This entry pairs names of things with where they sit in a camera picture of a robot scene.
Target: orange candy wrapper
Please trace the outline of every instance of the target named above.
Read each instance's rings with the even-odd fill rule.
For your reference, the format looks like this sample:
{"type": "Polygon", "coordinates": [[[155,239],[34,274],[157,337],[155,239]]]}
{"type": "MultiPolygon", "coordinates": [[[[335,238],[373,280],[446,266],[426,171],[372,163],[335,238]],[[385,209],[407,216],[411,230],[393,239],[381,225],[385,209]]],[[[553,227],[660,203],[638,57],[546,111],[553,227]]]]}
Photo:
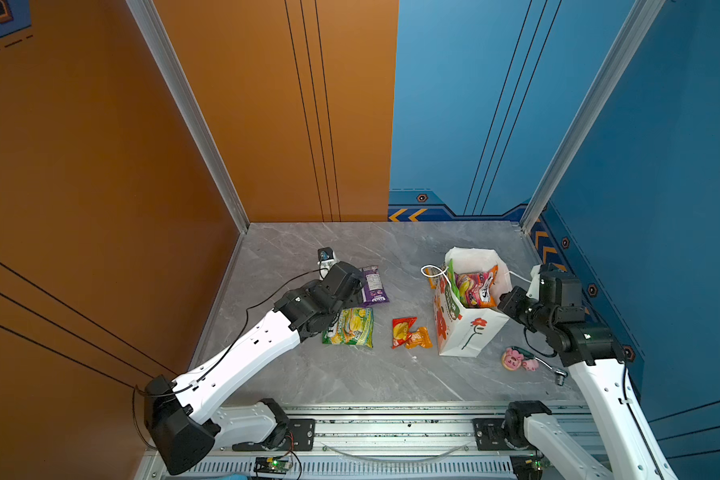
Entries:
{"type": "Polygon", "coordinates": [[[420,326],[415,332],[408,334],[408,340],[405,341],[405,348],[412,349],[421,345],[425,349],[432,348],[432,341],[429,339],[429,331],[427,327],[420,326]]]}
{"type": "Polygon", "coordinates": [[[392,321],[392,348],[396,349],[408,340],[409,332],[414,323],[415,316],[409,318],[394,319],[392,321]]]}

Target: paper bag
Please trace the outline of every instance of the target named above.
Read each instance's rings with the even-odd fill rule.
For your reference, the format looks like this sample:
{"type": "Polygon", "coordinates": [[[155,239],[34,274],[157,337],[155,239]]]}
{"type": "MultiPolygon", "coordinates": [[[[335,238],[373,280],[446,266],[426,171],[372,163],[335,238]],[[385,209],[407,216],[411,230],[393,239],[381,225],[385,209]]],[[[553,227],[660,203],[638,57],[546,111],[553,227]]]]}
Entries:
{"type": "MultiPolygon", "coordinates": [[[[451,248],[445,255],[443,270],[453,261],[456,274],[487,272],[498,265],[496,281],[489,288],[499,302],[512,290],[509,269],[495,250],[451,248]]],[[[434,318],[438,330],[438,349],[445,356],[478,356],[484,346],[501,330],[509,317],[494,308],[466,308],[444,276],[438,277],[434,292],[434,318]]]]}

